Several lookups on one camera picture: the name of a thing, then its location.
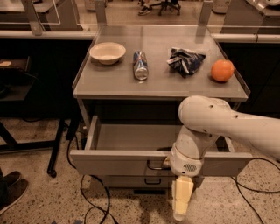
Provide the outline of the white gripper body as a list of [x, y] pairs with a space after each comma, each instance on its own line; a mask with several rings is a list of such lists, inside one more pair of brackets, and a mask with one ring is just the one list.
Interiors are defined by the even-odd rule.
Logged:
[[177, 176], [195, 177], [204, 164], [204, 152], [196, 146], [182, 146], [174, 143], [164, 165], [168, 165]]

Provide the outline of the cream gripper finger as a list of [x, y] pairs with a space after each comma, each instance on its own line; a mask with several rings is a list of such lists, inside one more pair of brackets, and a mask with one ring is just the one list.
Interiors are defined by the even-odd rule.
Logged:
[[176, 221], [182, 221], [186, 217], [186, 211], [193, 193], [194, 183], [191, 178], [179, 176], [172, 182], [172, 210]]

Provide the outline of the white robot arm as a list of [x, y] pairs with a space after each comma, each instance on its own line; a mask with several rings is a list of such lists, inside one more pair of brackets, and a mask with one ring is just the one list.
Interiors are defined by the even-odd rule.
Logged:
[[223, 136], [280, 159], [280, 120], [231, 109], [219, 98], [193, 95], [178, 107], [182, 127], [166, 158], [177, 176], [172, 182], [173, 217], [182, 221], [193, 192], [192, 178], [200, 173], [206, 151]]

